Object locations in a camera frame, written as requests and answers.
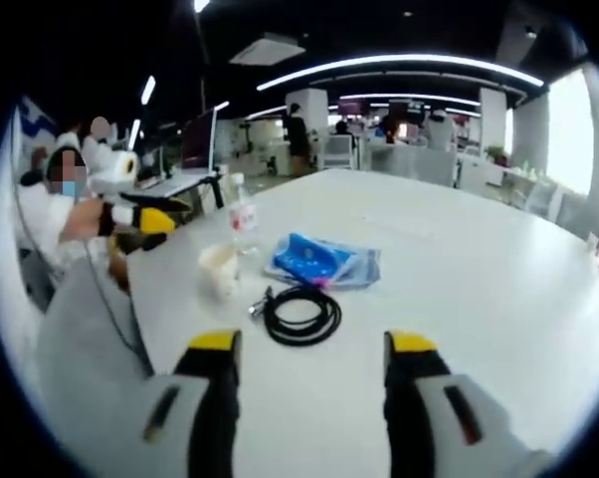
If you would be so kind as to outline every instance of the ceiling vent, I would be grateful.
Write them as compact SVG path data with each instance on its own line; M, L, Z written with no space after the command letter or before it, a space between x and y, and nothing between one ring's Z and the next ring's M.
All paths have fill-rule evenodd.
M249 65L269 67L305 52L292 38L266 33L263 38L255 41L230 63L234 65Z

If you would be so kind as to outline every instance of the ring-shaped ceiling light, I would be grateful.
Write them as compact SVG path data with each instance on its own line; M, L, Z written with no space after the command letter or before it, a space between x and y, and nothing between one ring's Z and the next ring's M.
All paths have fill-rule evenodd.
M455 110L454 108L446 108L446 112L448 112L448 113L456 113L457 115L463 115L465 117L474 117L474 118L480 118L481 117L480 113L466 112L465 110Z
M440 102L461 103L462 105L470 105L471 107L479 107L479 102L472 100L463 100L461 98L439 97L437 95L419 95L416 93L370 93L367 95L346 95L339 97L340 100L361 100L366 98L414 98L417 100L437 100Z
M499 73L508 77L516 78L523 82L542 87L545 82L527 73L514 70L512 68L497 65L496 63L484 62L482 60L474 60L472 58L453 57L450 55L432 55L432 54L401 54L401 55L377 55L373 57L351 58L349 60L340 60L338 62L326 63L317 67L306 68L298 72L284 75L258 86L258 91L262 92L270 87L281 85L282 83L296 80L297 78L307 77L315 73L326 72L328 70L336 70L339 68L357 67L360 65L370 65L375 63L395 63L395 62L433 62L446 65L460 65L464 67L472 67L489 72Z
M285 110L286 108L287 108L286 106L283 106L283 107L271 108L270 110L264 110L263 112L253 113L252 115L247 116L247 120L252 120L257 117L263 117L264 115L268 115L269 113L280 112L281 110Z

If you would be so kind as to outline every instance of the white pillar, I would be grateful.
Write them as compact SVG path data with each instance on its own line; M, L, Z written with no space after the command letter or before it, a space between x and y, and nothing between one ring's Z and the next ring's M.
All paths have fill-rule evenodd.
M310 132L328 128L328 93L325 90L300 90L287 95L287 110L293 103L301 107L301 117Z
M549 147L549 100L544 94L514 110L514 142L511 164L527 161L536 171L547 170Z
M481 88L481 155L489 146L505 145L505 93Z

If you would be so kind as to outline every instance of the office chair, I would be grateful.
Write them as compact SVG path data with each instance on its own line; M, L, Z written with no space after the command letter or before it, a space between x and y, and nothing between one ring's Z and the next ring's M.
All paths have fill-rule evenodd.
M317 157L317 169L355 169L355 154L350 134L327 136Z

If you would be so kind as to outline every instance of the white table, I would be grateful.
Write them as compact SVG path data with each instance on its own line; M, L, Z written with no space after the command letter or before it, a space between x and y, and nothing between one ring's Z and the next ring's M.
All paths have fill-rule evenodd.
M452 370L508 410L529 447L558 452L598 403L599 271L568 232L459 190L370 172L329 170L256 197L267 247L290 231L378 247L382 279L332 294L339 330L294 350L250 322L247 307L272 283L253 269L227 306L201 292L198 254L229 239L226 210L129 257L157 372L172 371L193 336L243 331L236 476L389 476L382 334L390 329L436 342Z

